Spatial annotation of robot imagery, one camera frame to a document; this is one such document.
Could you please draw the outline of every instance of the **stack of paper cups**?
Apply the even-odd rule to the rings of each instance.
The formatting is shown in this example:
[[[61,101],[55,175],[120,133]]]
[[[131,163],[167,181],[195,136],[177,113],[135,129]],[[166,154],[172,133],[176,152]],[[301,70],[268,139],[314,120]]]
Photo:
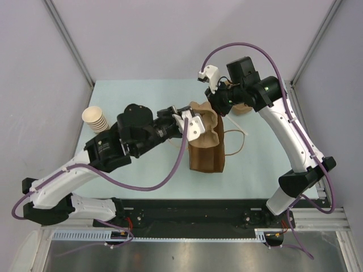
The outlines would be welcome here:
[[[92,128],[95,133],[109,129],[109,124],[100,107],[91,106],[82,113],[82,120]]]

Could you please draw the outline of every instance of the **white table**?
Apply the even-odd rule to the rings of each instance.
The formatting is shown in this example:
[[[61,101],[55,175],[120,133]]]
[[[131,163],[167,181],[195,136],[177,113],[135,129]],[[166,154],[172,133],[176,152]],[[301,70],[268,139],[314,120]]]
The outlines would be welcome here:
[[[90,105],[101,107],[112,125],[116,116],[131,103],[156,112],[171,105],[177,108],[191,101],[206,101],[207,84],[195,79],[185,80],[101,80],[97,81]],[[153,192],[138,192],[117,187],[102,178],[88,182],[75,192],[85,197],[133,199],[255,199],[269,198],[278,188],[278,178],[291,169],[288,157],[276,136],[265,121],[254,111],[231,117],[248,132],[243,150],[226,157],[223,173],[204,174],[189,169],[189,155],[184,158],[174,177],[162,188]],[[225,130],[235,129],[226,118]],[[77,151],[94,137],[93,131],[83,125]],[[242,143],[241,133],[227,133],[226,153],[236,151]],[[157,146],[132,164],[121,167],[109,175],[120,182],[152,186],[161,182],[170,172],[179,150],[168,142]],[[306,192],[317,198],[316,188]]]

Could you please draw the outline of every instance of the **metal floor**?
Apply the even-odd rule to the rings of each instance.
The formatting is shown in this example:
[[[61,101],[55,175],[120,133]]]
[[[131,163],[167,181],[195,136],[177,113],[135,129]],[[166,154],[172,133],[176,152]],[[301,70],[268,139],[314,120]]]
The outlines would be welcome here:
[[[268,250],[261,243],[165,241],[135,242],[113,250],[95,245],[56,257],[89,242],[53,241],[44,271],[347,271],[335,232],[304,232],[299,237],[314,261],[298,250]],[[284,244],[296,244],[291,233],[285,235]]]

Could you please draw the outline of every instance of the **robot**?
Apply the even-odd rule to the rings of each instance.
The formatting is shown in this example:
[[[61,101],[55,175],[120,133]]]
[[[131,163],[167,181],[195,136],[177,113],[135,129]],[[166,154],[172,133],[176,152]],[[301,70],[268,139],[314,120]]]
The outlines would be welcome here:
[[[291,163],[292,169],[279,178],[275,194],[261,207],[268,220],[276,221],[336,162],[314,146],[291,110],[285,86],[281,88],[283,83],[278,78],[269,76],[261,80],[250,57],[228,63],[227,69],[230,84],[221,82],[215,66],[208,65],[199,72],[198,80],[209,83],[205,94],[212,108],[225,116],[233,105],[244,103],[253,107],[275,132]],[[30,202],[23,205],[24,218],[42,225],[58,224],[68,218],[93,219],[94,226],[99,220],[120,225],[125,218],[120,199],[85,198],[72,193],[98,176],[92,169],[110,173],[130,164],[131,157],[139,158],[168,139],[186,134],[187,140],[192,141],[204,132],[201,117],[190,107],[172,106],[158,111],[154,119],[149,108],[131,104],[109,130],[89,140],[80,153],[58,170],[39,180],[23,180],[23,193],[30,197]]]

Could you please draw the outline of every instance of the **beige cup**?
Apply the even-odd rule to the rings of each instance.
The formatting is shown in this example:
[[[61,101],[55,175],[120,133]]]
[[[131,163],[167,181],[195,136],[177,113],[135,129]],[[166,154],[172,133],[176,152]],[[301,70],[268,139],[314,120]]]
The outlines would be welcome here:
[[[100,107],[91,106],[82,113],[82,120],[88,124],[95,133],[109,129],[109,124]]]

